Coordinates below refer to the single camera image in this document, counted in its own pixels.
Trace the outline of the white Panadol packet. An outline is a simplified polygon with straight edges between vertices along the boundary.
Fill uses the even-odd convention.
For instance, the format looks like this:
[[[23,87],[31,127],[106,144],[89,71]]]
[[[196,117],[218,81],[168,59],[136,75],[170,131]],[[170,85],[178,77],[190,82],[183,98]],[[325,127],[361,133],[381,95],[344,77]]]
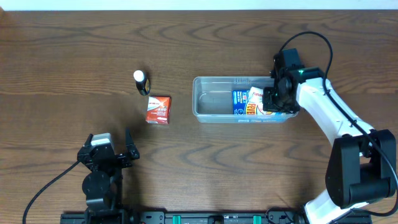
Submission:
[[[246,114],[265,114],[263,110],[263,94],[261,88],[251,87],[248,94],[248,102],[246,104]]]

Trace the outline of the blue Kool Fever box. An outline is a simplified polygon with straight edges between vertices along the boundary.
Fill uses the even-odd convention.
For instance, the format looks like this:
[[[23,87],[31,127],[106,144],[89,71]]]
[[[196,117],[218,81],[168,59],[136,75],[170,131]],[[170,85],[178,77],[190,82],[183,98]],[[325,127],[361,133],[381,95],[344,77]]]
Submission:
[[[272,114],[284,114],[280,111],[265,111],[265,114],[246,114],[246,104],[248,102],[249,90],[233,90],[232,101],[233,101],[233,114],[235,115],[272,115]]]

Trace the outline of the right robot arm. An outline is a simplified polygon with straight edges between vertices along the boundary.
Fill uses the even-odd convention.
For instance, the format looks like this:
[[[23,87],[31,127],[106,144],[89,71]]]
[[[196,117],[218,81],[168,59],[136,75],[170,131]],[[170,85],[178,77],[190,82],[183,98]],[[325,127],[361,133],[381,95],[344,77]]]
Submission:
[[[337,95],[326,73],[305,67],[296,49],[274,55],[271,78],[274,85],[264,89],[264,110],[305,109],[332,146],[326,189],[304,205],[296,223],[338,223],[354,215],[375,215],[364,206],[397,195],[394,135],[361,120]]]

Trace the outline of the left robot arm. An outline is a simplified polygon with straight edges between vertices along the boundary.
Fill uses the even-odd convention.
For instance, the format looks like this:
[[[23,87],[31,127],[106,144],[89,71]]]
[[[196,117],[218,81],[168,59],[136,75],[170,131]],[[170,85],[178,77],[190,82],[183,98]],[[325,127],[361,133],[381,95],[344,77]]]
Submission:
[[[105,212],[122,208],[122,170],[132,166],[139,159],[139,151],[126,130],[126,152],[117,154],[110,133],[90,134],[78,151],[77,159],[91,173],[83,183],[86,204],[91,212]]]

